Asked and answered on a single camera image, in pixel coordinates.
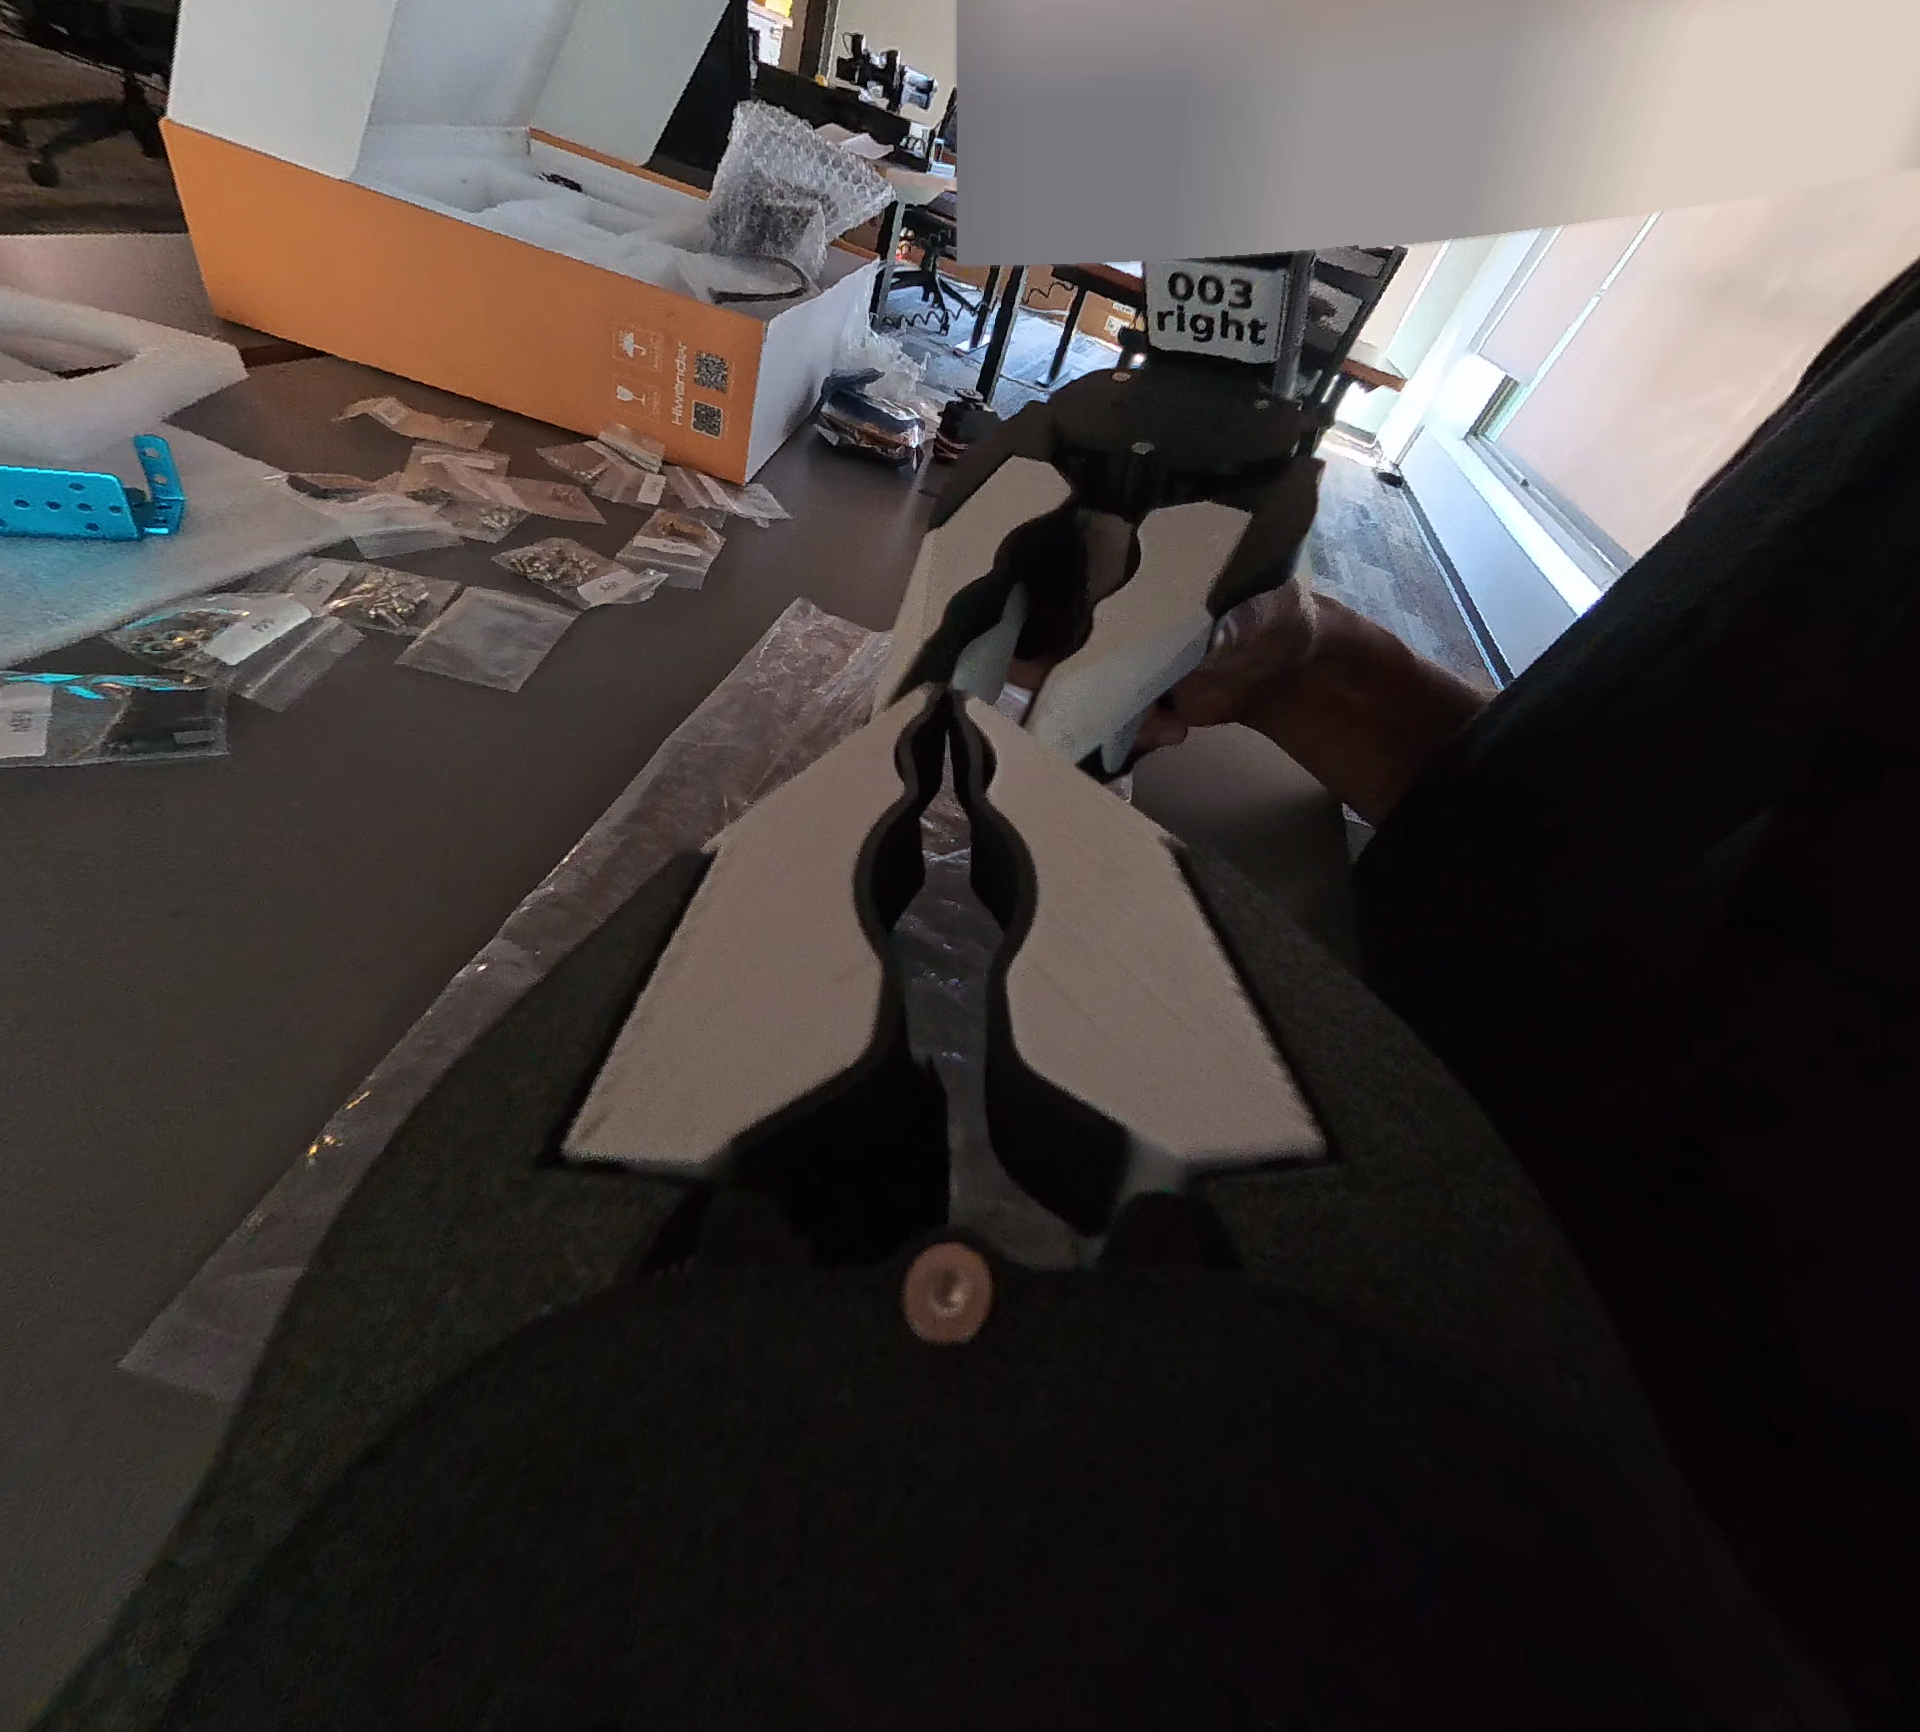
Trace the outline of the pile of small screw bags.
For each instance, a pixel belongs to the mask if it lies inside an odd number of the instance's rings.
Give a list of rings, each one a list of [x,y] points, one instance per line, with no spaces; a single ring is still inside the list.
[[[579,617],[701,586],[725,532],[790,519],[759,483],[668,461],[609,426],[535,450],[517,477],[489,424],[428,416],[391,396],[343,409],[408,442],[376,481],[273,477],[318,511],[325,545],[199,591],[128,593],[96,622],[108,671],[4,669],[4,769],[216,761],[234,703],[285,713],[374,639],[395,662],[453,685],[517,693]]]

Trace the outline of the person's right forearm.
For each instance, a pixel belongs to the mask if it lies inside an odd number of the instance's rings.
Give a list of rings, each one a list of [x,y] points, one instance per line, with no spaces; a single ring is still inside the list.
[[[1491,688],[1319,593],[1294,693],[1286,753],[1367,826],[1384,824],[1493,705]]]

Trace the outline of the dark foil bag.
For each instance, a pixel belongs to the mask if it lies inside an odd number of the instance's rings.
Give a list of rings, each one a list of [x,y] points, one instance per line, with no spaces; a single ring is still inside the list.
[[[811,424],[828,448],[892,472],[919,472],[929,424],[919,406],[877,395],[876,372],[840,372],[821,382]]]

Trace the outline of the person's right hand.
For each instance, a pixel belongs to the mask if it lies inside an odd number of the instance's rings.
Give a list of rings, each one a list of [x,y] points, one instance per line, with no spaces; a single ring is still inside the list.
[[[1345,726],[1335,683],[1371,631],[1300,583],[1257,594],[1221,619],[1204,658],[1148,708],[1134,751],[1149,757],[1194,730],[1237,725],[1314,762]]]

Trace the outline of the person's black sweater torso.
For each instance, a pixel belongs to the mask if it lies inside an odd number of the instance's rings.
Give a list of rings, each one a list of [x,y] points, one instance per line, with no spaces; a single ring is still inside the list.
[[[1915,266],[1355,862],[1702,1504],[1915,1728]]]

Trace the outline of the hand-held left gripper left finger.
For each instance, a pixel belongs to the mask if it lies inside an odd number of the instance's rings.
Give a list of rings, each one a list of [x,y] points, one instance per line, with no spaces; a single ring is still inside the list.
[[[715,1174],[886,1045],[946,758],[948,696],[914,688],[707,840],[568,1160]]]

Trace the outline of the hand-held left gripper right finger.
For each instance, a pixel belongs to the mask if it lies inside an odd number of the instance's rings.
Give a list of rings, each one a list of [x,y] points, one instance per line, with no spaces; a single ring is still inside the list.
[[[1180,847],[970,695],[953,785],[1000,940],[984,1111],[1011,1178],[1317,1164],[1325,1137]]]

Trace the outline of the black mesh office chair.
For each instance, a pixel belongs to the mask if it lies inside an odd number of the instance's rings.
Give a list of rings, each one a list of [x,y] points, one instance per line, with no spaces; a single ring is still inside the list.
[[[1296,396],[1331,412],[1353,382],[1345,366],[1406,248],[1331,248],[1312,254]]]

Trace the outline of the bubble wrap bundle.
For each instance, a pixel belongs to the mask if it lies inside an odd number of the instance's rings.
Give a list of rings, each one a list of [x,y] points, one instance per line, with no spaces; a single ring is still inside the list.
[[[897,194],[872,161],[756,98],[732,129],[706,203],[719,256],[784,262],[817,281],[830,246],[874,222]]]

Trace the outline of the orange white cardboard box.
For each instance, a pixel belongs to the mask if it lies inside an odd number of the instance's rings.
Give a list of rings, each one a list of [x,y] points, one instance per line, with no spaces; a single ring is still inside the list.
[[[747,481],[877,265],[713,246],[648,171],[727,0],[181,0],[164,149],[213,311]]]

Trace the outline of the large clear plastic bag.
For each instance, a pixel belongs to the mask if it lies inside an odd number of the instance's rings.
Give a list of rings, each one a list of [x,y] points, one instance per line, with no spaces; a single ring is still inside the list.
[[[425,1091],[668,857],[701,848],[851,735],[887,648],[886,634],[793,600],[323,1122],[120,1369],[234,1402],[342,1205]],[[990,1151],[982,1012],[995,928],[967,886],[965,823],[950,786],[924,813],[924,860],[895,949],[909,1047],[946,1092],[952,1216],[1026,1264],[1074,1264],[1067,1227],[1020,1192]]]

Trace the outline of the black flat monitor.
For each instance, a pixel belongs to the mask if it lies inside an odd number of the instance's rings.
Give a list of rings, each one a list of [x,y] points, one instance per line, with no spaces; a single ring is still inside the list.
[[[712,177],[727,149],[733,114],[756,94],[756,68],[751,0],[727,0],[668,116],[649,167],[674,177]]]

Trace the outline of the white foam sheet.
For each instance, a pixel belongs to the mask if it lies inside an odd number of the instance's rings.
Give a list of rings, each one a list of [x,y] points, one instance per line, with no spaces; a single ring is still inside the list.
[[[333,543],[331,521],[275,471],[194,432],[166,429],[164,438],[185,492],[175,537],[2,543],[4,669]]]

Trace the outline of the blue metal bracket small holes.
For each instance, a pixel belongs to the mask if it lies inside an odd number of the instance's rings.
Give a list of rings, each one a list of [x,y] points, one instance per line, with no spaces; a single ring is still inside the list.
[[[108,471],[41,465],[2,466],[2,537],[87,545],[140,545],[179,535],[185,492],[170,440],[133,434],[144,484]]]

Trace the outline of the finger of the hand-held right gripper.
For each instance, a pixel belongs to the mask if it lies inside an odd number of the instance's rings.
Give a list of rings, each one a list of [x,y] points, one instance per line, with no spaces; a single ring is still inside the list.
[[[1051,535],[1071,526],[1067,478],[1007,458],[924,532],[877,672],[872,714],[918,688],[994,705],[1028,620],[1028,578]]]
[[[1074,764],[1118,776],[1145,714],[1207,654],[1207,598],[1252,521],[1247,511],[1194,500],[1143,514],[1136,564],[1095,602],[1078,651],[1030,701],[1030,736]]]

